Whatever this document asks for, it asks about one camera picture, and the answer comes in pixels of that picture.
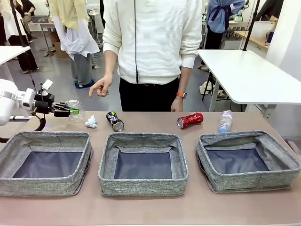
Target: hand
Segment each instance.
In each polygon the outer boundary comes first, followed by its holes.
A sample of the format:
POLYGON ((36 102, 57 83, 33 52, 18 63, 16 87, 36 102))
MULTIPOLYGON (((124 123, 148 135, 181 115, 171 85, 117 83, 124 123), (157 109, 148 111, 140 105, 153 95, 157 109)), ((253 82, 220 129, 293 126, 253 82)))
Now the hand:
POLYGON ((171 112, 182 112, 183 111, 183 98, 176 97, 171 105, 171 112))
POLYGON ((98 80, 89 91, 89 97, 92 97, 93 92, 96 90, 96 93, 99 97, 106 97, 109 94, 108 88, 113 82, 113 75, 104 75, 104 77, 98 80))

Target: watch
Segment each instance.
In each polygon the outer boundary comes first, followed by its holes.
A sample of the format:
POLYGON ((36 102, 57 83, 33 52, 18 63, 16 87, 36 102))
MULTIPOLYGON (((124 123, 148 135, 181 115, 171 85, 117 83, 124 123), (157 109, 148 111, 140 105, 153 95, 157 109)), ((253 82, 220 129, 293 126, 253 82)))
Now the watch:
POLYGON ((187 93, 180 93, 180 92, 177 92, 177 96, 178 96, 178 97, 182 97, 183 99, 185 99, 186 96, 187 96, 187 93))

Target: black pole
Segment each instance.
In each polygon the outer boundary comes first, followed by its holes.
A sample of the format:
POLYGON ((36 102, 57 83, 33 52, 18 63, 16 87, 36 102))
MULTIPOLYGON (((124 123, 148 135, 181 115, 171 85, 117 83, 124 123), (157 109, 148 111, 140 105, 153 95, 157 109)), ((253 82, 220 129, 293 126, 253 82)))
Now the black pole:
POLYGON ((243 51, 246 51, 246 47, 247 47, 247 45, 249 43, 251 32, 252 32, 252 29, 253 29, 253 26, 254 26, 254 23, 255 23, 255 19, 257 17, 257 11, 258 11, 258 8, 259 8, 259 3, 260 3, 260 0, 257 0, 255 11, 253 13, 253 18, 252 18, 252 21, 251 21, 251 24, 250 24, 250 27, 249 27, 249 32, 248 32, 248 35, 246 37, 246 42, 245 42, 243 51))
POLYGON ((25 44, 25 42, 23 40, 23 37, 22 37, 22 33, 21 33, 20 26, 19 26, 18 18, 17 18, 17 15, 16 15, 14 0, 10 0, 10 6, 11 6, 11 10, 13 11, 13 16, 14 16, 15 24, 17 26, 17 30, 18 30, 18 33, 19 33, 19 36, 20 36, 21 44, 22 44, 23 47, 26 47, 26 44, 25 44))

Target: crushed red can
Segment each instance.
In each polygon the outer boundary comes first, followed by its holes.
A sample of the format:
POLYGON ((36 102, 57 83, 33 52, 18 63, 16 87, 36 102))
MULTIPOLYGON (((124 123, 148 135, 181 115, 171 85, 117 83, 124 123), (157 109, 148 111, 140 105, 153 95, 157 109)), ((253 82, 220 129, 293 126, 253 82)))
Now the crushed red can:
POLYGON ((178 127, 184 129, 192 124, 200 124, 204 120, 202 113, 197 112, 192 115, 187 115, 186 117, 181 117, 178 119, 178 127))

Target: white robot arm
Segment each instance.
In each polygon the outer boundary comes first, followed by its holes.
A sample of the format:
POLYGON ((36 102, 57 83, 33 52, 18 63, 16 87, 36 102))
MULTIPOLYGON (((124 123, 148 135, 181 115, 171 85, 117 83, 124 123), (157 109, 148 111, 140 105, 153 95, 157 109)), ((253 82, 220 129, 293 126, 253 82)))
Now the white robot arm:
POLYGON ((24 109, 32 115, 53 113, 55 117, 69 117, 70 114, 78 114, 78 109, 71 109, 64 102, 54 102, 55 96, 47 93, 52 84, 47 80, 37 94, 30 88, 19 91, 14 82, 0 79, 0 126, 9 121, 14 108, 24 109))

